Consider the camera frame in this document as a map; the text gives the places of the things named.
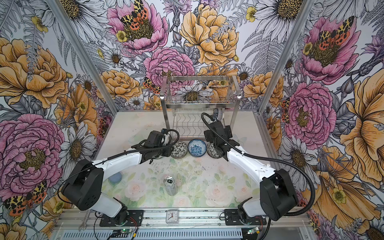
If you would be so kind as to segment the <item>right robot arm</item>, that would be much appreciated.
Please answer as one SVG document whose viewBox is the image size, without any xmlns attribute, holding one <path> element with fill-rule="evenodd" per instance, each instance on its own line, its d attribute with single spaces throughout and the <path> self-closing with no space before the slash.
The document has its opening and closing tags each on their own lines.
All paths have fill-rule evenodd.
<svg viewBox="0 0 384 240">
<path fill-rule="evenodd" d="M 260 196 L 248 198 L 238 205 L 239 218 L 246 222 L 250 218 L 267 216 L 272 221 L 282 217 L 301 215 L 292 210 L 299 200 L 287 171 L 275 170 L 270 165 L 260 162 L 261 157 L 247 153 L 238 142 L 231 139 L 230 126 L 223 126 L 219 121 L 207 122 L 204 132 L 206 141 L 214 145 L 217 154 L 227 162 L 243 170 L 255 183 L 259 184 Z"/>
</svg>

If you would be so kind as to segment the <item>blue floral bowl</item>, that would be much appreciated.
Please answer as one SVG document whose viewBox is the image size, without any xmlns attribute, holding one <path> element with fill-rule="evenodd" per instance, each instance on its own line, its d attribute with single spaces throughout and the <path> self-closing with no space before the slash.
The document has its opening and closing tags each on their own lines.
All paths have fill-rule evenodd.
<svg viewBox="0 0 384 240">
<path fill-rule="evenodd" d="M 200 139 L 193 139 L 188 143 L 188 151 L 191 156 L 200 158 L 207 152 L 207 144 Z"/>
</svg>

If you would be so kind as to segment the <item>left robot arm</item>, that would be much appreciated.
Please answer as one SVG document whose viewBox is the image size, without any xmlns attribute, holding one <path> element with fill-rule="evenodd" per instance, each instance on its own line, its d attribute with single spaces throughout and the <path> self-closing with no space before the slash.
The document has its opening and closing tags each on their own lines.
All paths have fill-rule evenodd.
<svg viewBox="0 0 384 240">
<path fill-rule="evenodd" d="M 173 129 L 151 131 L 145 140 L 119 154 L 93 162 L 81 160 L 63 182 L 61 194 L 79 210 L 99 212 L 121 224 L 128 218 L 127 207 L 102 193 L 103 182 L 130 167 L 169 157 L 179 139 L 179 132 Z"/>
</svg>

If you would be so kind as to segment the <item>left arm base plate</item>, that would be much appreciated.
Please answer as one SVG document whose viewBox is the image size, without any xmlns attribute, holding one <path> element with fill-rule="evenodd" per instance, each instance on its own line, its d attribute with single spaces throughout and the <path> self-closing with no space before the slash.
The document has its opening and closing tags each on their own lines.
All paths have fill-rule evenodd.
<svg viewBox="0 0 384 240">
<path fill-rule="evenodd" d="M 100 227 L 140 227 L 144 218 L 144 210 L 126 210 L 111 218 L 103 214 Z"/>
</svg>

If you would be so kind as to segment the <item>dark grey petal bowl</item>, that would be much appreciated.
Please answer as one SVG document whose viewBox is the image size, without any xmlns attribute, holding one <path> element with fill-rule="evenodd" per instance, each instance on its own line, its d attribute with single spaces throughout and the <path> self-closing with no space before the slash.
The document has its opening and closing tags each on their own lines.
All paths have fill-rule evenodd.
<svg viewBox="0 0 384 240">
<path fill-rule="evenodd" d="M 213 119 L 220 122 L 223 118 L 224 118 L 223 109 L 215 108 L 213 111 Z"/>
</svg>

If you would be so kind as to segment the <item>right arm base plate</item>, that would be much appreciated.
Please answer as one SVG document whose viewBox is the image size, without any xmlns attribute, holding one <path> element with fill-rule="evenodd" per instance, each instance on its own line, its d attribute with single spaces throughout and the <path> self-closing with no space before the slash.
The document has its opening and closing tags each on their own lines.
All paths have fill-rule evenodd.
<svg viewBox="0 0 384 240">
<path fill-rule="evenodd" d="M 239 209 L 225 209 L 224 221 L 227 226 L 264 226 L 267 224 L 263 216 L 248 217 Z"/>
</svg>

